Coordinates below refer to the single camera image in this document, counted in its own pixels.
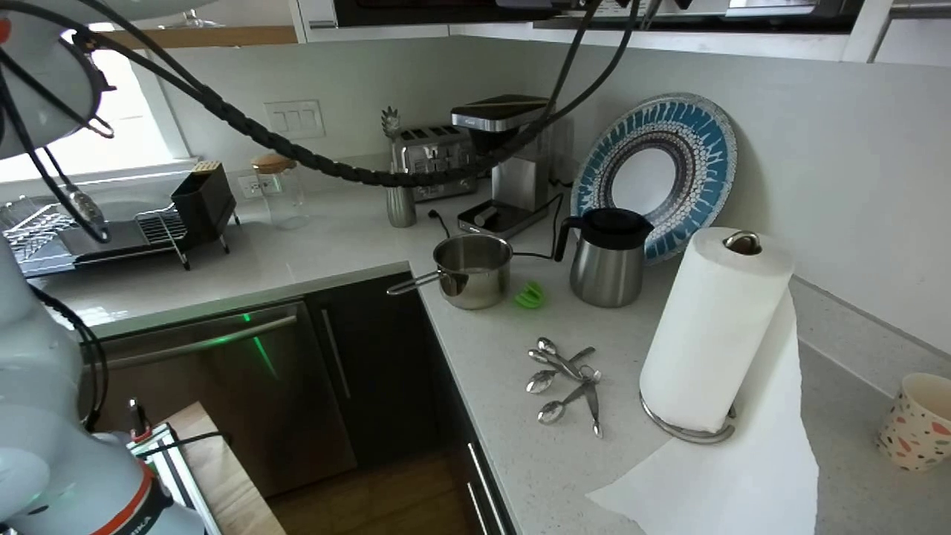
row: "blue decorative plate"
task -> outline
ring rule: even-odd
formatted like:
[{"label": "blue decorative plate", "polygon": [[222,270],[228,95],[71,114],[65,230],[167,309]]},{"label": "blue decorative plate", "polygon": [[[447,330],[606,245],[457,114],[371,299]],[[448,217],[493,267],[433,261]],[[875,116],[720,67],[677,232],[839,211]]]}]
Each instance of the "blue decorative plate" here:
[{"label": "blue decorative plate", "polygon": [[591,146],[572,192],[572,214],[606,205],[637,211],[653,224],[644,258],[673,258],[723,211],[735,172],[731,119],[698,95],[658,95]]}]

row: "small saucepan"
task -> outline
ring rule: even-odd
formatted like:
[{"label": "small saucepan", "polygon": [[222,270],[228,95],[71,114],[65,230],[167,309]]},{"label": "small saucepan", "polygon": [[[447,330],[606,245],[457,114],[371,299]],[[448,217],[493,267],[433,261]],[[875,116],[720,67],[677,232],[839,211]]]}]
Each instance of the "small saucepan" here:
[{"label": "small saucepan", "polygon": [[448,303],[457,309],[484,309],[505,299],[512,247],[490,235],[454,235],[433,251],[436,270],[390,287],[387,294],[398,299],[418,287],[436,284]]}]

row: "kettle handle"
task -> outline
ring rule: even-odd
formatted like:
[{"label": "kettle handle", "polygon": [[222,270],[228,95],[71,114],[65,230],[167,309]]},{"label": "kettle handle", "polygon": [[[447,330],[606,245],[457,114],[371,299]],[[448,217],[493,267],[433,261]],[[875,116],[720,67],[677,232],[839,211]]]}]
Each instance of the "kettle handle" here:
[{"label": "kettle handle", "polygon": [[564,257],[569,230],[580,230],[580,227],[582,227],[582,217],[564,217],[563,232],[560,232],[560,245],[555,245],[555,253],[552,253],[555,261],[563,261],[563,257]]}]

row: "paper towel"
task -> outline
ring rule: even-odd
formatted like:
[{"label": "paper towel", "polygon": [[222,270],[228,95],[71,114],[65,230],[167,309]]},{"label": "paper towel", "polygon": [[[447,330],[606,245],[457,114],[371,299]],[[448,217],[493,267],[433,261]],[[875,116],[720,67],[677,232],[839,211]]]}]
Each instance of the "paper towel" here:
[{"label": "paper towel", "polygon": [[785,294],[720,446],[668,440],[616,486],[589,495],[649,535],[812,535],[818,462],[802,419],[793,302]]},{"label": "paper towel", "polygon": [[771,239],[754,257],[728,251],[735,232],[693,235],[638,377],[650,413],[677,428],[723,428],[793,275]]}]

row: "wooden floor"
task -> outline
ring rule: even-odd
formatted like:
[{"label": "wooden floor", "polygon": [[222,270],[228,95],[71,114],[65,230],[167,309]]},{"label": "wooden floor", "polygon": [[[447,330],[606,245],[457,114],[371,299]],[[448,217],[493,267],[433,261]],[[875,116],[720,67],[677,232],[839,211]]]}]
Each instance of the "wooden floor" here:
[{"label": "wooden floor", "polygon": [[270,499],[289,535],[476,535],[454,456],[355,472]]}]

